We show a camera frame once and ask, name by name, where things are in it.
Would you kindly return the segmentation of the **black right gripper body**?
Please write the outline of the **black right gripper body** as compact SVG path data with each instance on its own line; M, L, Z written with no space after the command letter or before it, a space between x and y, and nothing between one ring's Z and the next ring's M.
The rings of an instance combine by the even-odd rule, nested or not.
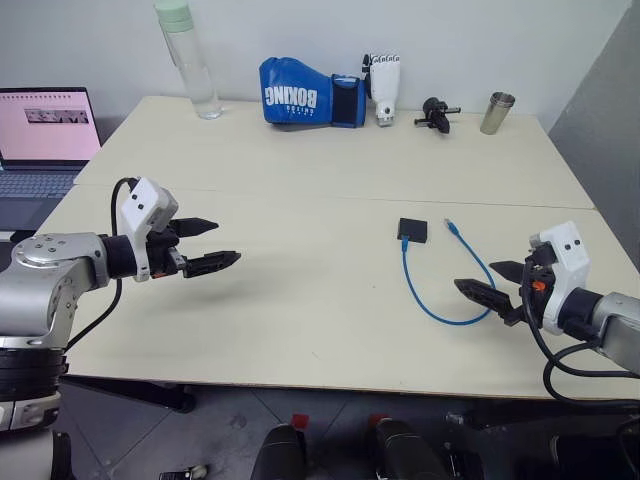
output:
M531 311L536 327L541 328L544 310L555 283L551 266L556 261L556 256L549 250L543 250L532 253L529 258L534 263L529 276Z

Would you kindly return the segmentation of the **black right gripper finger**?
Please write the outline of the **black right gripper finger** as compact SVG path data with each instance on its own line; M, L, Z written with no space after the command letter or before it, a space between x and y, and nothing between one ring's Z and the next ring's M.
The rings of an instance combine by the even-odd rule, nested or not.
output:
M455 279L454 285L467 299L497 313L501 319L520 319L520 308L513 307L508 294L475 279Z
M489 264L489 266L504 279L512 283L522 282L525 269L525 265L523 263L507 260L492 262Z

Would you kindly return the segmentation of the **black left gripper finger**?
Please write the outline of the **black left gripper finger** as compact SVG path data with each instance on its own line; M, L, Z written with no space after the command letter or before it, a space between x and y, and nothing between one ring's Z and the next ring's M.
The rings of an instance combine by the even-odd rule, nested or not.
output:
M240 258L241 253L237 251L218 251L207 253L198 258L185 259L183 276L194 278L212 274L232 266Z
M199 236L218 227L216 222L198 217L172 220L172 232L177 238Z

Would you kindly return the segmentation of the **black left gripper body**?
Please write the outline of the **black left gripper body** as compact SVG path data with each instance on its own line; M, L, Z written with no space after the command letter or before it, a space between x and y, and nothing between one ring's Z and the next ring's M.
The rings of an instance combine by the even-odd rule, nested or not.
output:
M186 267L185 257L178 250L181 238L180 220L171 220L162 231L150 231L146 236L146 253L152 278L174 275Z

